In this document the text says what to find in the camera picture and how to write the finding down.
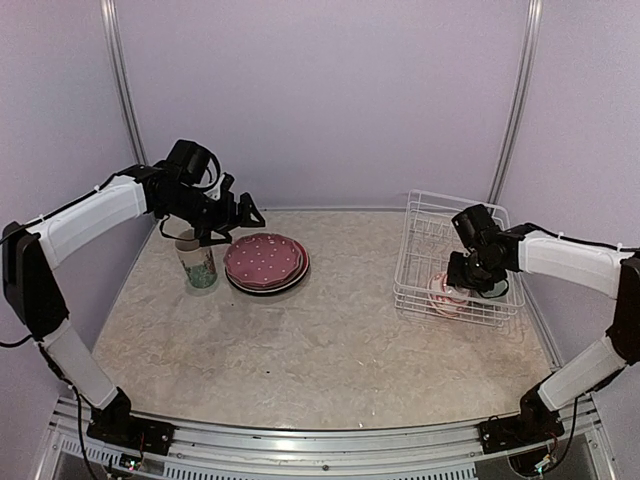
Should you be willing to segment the teal floral cup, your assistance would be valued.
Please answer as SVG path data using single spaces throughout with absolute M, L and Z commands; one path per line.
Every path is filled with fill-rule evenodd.
M 212 249 L 197 240 L 178 239 L 174 245 L 188 283 L 196 289 L 212 287 L 217 281 Z

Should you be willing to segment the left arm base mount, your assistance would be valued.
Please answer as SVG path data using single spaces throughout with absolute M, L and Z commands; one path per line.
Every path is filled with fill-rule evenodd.
M 129 397 L 118 389 L 106 407 L 91 408 L 88 436 L 130 450 L 167 456 L 176 427 L 168 422 L 135 416 L 131 407 Z

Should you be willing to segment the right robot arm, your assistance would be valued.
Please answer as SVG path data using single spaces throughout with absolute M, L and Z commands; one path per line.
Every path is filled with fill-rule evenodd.
M 533 223 L 502 229 L 476 204 L 452 224 L 464 252 L 451 254 L 449 285 L 481 295 L 502 295 L 510 272 L 557 278 L 615 300 L 604 336 L 520 400 L 518 414 L 480 424 L 488 451 L 561 436 L 559 411 L 581 395 L 608 385 L 639 361 L 639 251 L 554 234 Z

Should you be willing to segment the red polka dot plate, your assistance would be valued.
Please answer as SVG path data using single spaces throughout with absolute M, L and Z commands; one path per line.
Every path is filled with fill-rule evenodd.
M 226 273 L 236 283 L 271 287 L 288 280 L 302 265 L 301 247 L 275 233 L 255 233 L 234 241 L 224 255 Z

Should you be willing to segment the light green bowl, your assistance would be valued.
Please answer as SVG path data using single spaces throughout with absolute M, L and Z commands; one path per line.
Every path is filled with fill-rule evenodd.
M 509 291 L 510 285 L 507 279 L 496 282 L 493 287 L 486 292 L 479 292 L 478 295 L 487 300 L 495 300 L 505 296 Z

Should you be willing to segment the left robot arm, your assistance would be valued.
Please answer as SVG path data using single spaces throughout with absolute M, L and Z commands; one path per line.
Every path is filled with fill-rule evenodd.
M 166 453 L 176 428 L 133 412 L 129 396 L 99 365 L 73 325 L 62 271 L 100 237 L 140 217 L 180 219 L 203 247 L 230 243 L 237 228 L 264 226 L 251 195 L 235 195 L 233 183 L 210 150 L 180 139 L 157 163 L 127 167 L 50 213 L 4 227 L 4 297 L 49 368 L 89 407 L 90 438 Z

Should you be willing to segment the light blue flower plate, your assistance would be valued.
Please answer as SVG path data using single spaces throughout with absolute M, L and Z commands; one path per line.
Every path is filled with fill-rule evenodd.
M 300 268 L 300 270 L 298 272 L 296 272 L 294 275 L 292 275 L 290 278 L 281 281 L 279 283 L 276 283 L 274 285 L 271 286 L 249 286 L 249 285 L 244 285 L 242 284 L 239 280 L 236 280 L 228 271 L 228 269 L 225 269 L 225 276 L 227 278 L 227 280 L 236 288 L 242 290 L 242 291 L 249 291 L 249 292 L 258 292 L 259 294 L 262 293 L 267 293 L 267 292 L 275 292 L 275 291 L 279 291 L 282 289 L 287 289 L 290 286 L 295 285 L 297 282 L 299 282 L 300 280 L 303 279 L 303 277 L 306 275 L 306 270 L 304 268 Z

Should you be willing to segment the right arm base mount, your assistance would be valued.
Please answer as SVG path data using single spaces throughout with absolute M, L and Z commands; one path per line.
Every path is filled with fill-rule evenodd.
M 541 400 L 522 399 L 520 412 L 480 422 L 477 430 L 484 454 L 533 445 L 565 433 L 557 411 L 549 410 Z

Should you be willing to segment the red white small bowl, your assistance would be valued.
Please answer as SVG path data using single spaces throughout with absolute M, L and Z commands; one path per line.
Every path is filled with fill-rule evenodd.
M 434 310 L 445 317 L 457 318 L 467 311 L 471 292 L 468 289 L 447 284 L 447 274 L 438 272 L 428 283 L 430 303 Z

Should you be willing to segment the red teal floral plate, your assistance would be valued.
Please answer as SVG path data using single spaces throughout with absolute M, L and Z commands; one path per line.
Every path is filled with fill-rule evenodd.
M 266 288 L 266 287 L 258 288 L 258 287 L 250 287 L 250 286 L 243 285 L 237 280 L 235 280 L 228 273 L 228 271 L 225 271 L 225 275 L 230 285 L 241 292 L 244 292 L 246 294 L 253 295 L 253 296 L 272 296 L 272 295 L 284 293 L 287 290 L 295 288 L 298 284 L 302 282 L 304 277 L 307 275 L 309 269 L 310 269 L 310 258 L 308 253 L 304 251 L 302 255 L 301 266 L 298 269 L 298 271 L 294 275 L 291 275 L 286 281 L 278 285 L 271 286 L 269 288 Z

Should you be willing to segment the black striped rim plate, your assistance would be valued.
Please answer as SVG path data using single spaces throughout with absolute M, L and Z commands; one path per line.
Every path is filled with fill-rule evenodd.
M 230 285 L 231 285 L 233 288 L 235 288 L 236 290 L 238 290 L 238 291 L 240 291 L 240 292 L 242 292 L 242 293 L 245 293 L 245 294 L 251 295 L 251 296 L 257 296 L 257 297 L 268 297 L 268 296 L 274 296 L 274 295 L 278 295 L 278 294 L 281 294 L 281 293 L 285 293 L 286 291 L 289 291 L 289 290 L 291 290 L 291 289 L 295 288 L 296 286 L 298 286 L 298 285 L 299 285 L 299 284 L 304 280 L 304 278 L 307 276 L 307 273 L 308 273 L 308 272 L 309 272 L 309 270 L 310 270 L 310 263 L 309 263 L 309 262 L 306 262 L 306 263 L 303 265 L 303 267 L 302 267 L 302 268 L 304 268 L 304 269 L 306 270 L 306 275 L 303 277 L 303 279 L 302 279 L 302 280 L 300 280 L 300 281 L 299 281 L 299 282 L 297 282 L 295 285 L 290 286 L 290 287 L 289 287 L 289 288 L 287 288 L 287 289 L 282 289 L 282 290 L 275 291 L 275 292 L 267 292 L 267 293 L 259 294 L 258 292 L 242 291 L 242 290 L 240 290 L 240 289 L 238 289 L 238 288 L 234 287 L 234 286 L 233 286 L 229 281 L 228 281 L 228 282 L 229 282 L 229 283 L 230 283 Z

